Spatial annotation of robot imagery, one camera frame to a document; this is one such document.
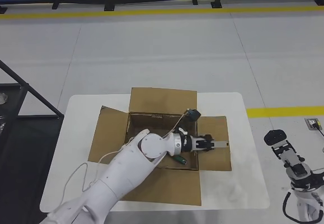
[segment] cardboard box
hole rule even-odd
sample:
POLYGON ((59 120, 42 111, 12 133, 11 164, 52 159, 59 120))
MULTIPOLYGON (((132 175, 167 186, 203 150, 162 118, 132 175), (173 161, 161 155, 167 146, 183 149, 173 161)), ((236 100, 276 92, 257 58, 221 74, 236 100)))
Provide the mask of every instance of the cardboard box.
MULTIPOLYGON (((143 129, 166 134, 187 108, 197 109, 196 91, 132 88, 129 113, 101 108, 88 160, 98 162, 103 155, 119 150, 143 129)), ((186 124, 189 134, 211 134, 216 141, 228 141, 226 117, 201 116, 196 124, 186 124)), ((123 200, 200 206, 199 170, 231 171, 229 147, 183 153, 182 156, 188 160, 187 165, 166 156, 123 200)), ((113 157, 107 156, 102 163, 108 164, 113 157)))

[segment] yellow floor line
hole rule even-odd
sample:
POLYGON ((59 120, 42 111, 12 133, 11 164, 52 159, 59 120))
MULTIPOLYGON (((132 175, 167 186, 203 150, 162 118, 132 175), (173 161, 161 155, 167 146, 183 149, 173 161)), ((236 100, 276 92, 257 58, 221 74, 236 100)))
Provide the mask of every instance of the yellow floor line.
POLYGON ((35 19, 35 18, 76 18, 102 16, 137 16, 137 15, 170 15, 170 14, 215 14, 215 13, 257 13, 257 12, 308 12, 324 11, 324 6, 293 6, 293 7, 261 7, 261 8, 186 8, 160 10, 128 10, 114 12, 62 12, 62 13, 23 13, 0 15, 5 19, 35 19))
POLYGON ((324 106, 296 106, 293 108, 250 108, 246 109, 249 118, 271 118, 282 116, 324 115, 324 106))

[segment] gray floor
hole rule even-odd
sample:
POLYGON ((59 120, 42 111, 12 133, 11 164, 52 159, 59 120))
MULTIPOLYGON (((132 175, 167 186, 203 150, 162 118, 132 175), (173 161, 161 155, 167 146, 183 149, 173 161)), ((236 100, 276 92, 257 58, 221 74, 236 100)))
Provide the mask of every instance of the gray floor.
MULTIPOLYGON (((235 91, 247 108, 324 105, 324 12, 0 21, 0 58, 63 113, 72 95, 135 86, 235 91)), ((0 71, 0 82, 13 81, 0 71)), ((28 97, 21 114, 31 113, 49 110, 28 97)), ((291 223, 281 211, 289 180, 263 136, 284 129, 312 169, 324 167, 324 139, 302 117, 250 124, 270 208, 111 213, 107 222, 291 223)))

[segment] white cable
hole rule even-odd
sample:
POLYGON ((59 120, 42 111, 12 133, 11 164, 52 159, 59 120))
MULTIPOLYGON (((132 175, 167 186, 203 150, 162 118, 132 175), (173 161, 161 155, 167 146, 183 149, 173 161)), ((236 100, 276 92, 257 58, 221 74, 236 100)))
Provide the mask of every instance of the white cable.
POLYGON ((119 149, 118 151, 109 152, 109 153, 107 153, 106 155, 104 155, 104 156, 102 156, 102 157, 100 158, 100 160, 99 160, 98 163, 97 163, 97 167, 96 167, 96 175, 95 175, 95 179, 93 180, 93 182, 90 183, 90 186, 91 186, 92 183, 95 183, 96 180, 97 180, 97 177, 98 177, 98 167, 99 167, 101 161, 103 160, 103 158, 105 158, 106 156, 108 156, 108 155, 110 155, 110 154, 118 153, 118 152, 120 152, 121 150, 122 150, 122 148, 119 149))
POLYGON ((118 151, 109 152, 109 153, 103 155, 103 156, 100 158, 100 160, 98 161, 97 167, 96 167, 96 175, 95 175, 95 179, 94 179, 92 182, 89 183, 89 185, 88 185, 88 187, 87 187, 86 189, 84 188, 84 184, 85 184, 85 182, 86 182, 86 176, 87 176, 88 164, 87 164, 86 162, 80 164, 80 165, 79 165, 79 166, 78 166, 78 167, 77 167, 77 168, 72 172, 72 174, 68 177, 68 180, 66 181, 65 186, 63 187, 63 192, 62 192, 62 198, 61 198, 61 201, 60 201, 59 205, 58 205, 56 208, 58 208, 58 207, 60 207, 60 206, 62 205, 62 203, 63 203, 63 199, 64 199, 64 197, 65 197, 65 192, 66 192, 67 184, 68 184, 68 182, 70 181, 70 179, 72 178, 72 176, 76 173, 76 171, 77 171, 79 168, 81 168, 81 166, 86 165, 86 170, 85 170, 85 172, 84 172, 84 176, 83 176, 83 184, 82 184, 82 192, 85 192, 86 190, 89 190, 89 188, 90 188, 90 187, 91 187, 91 186, 96 182, 97 177, 98 177, 98 166, 100 165, 101 161, 102 161, 106 156, 108 156, 108 155, 110 155, 110 154, 120 152, 120 151, 123 149, 124 146, 126 146, 127 144, 130 143, 130 141, 133 140, 133 138, 134 138, 134 137, 130 138, 129 141, 128 141, 126 144, 124 144, 124 145, 123 145, 123 146, 122 146, 118 151))
POLYGON ((323 168, 318 168, 318 169, 312 170, 312 172, 315 172, 315 171, 318 171, 318 170, 323 170, 323 169, 324 169, 324 167, 323 168))
POLYGON ((131 137, 131 138, 128 140, 128 142, 127 142, 126 144, 124 144, 124 145, 123 145, 123 146, 122 146, 118 151, 109 152, 109 153, 107 153, 106 155, 104 155, 104 156, 102 156, 102 157, 100 158, 100 160, 98 161, 97 167, 96 167, 96 175, 95 175, 95 179, 94 179, 92 182, 90 182, 88 188, 91 187, 91 184, 93 184, 93 183, 96 182, 96 180, 97 180, 97 178, 98 178, 98 167, 99 167, 101 161, 103 160, 103 158, 105 158, 106 156, 108 156, 108 155, 110 155, 110 154, 120 152, 120 151, 123 149, 124 146, 126 146, 127 144, 129 144, 129 143, 133 140, 133 138, 134 138, 134 137, 131 137))
POLYGON ((174 127, 167 134, 165 134, 163 136, 163 138, 167 137, 169 135, 169 133, 171 133, 172 131, 174 131, 175 127, 179 124, 180 120, 184 117, 185 114, 186 114, 186 112, 180 116, 179 120, 177 121, 177 123, 175 123, 174 127))
POLYGON ((67 186, 68 182, 70 181, 70 179, 72 178, 72 176, 75 174, 75 172, 76 172, 76 171, 77 171, 81 166, 83 166, 83 165, 86 165, 86 171, 84 172, 83 185, 82 185, 82 191, 83 191, 84 181, 85 181, 85 179, 86 179, 86 174, 87 174, 87 169, 88 169, 88 164, 87 164, 86 162, 80 164, 80 165, 79 165, 79 166, 74 170, 74 172, 69 176, 68 180, 67 180, 66 183, 65 183, 65 186, 63 187, 62 198, 61 198, 61 201, 60 201, 59 205, 57 206, 57 208, 60 207, 60 206, 62 205, 62 203, 63 203, 63 199, 64 199, 64 197, 65 197, 66 186, 67 186))

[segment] table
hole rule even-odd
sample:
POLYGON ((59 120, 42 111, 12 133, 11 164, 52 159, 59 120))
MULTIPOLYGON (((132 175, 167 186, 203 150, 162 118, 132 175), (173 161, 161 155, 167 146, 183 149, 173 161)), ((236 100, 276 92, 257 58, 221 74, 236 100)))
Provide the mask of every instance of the table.
MULTIPOLYGON (((128 112, 129 98, 129 94, 70 98, 40 203, 41 211, 49 212, 58 206, 68 177, 87 161, 101 106, 128 112)), ((232 171, 200 171, 202 206, 119 201, 112 211, 267 208, 270 205, 241 94, 198 93, 198 110, 202 116, 227 117, 232 171)), ((87 163, 86 185, 93 180, 97 165, 87 163)), ((71 178, 64 202, 81 195, 83 176, 84 169, 79 169, 71 178)))

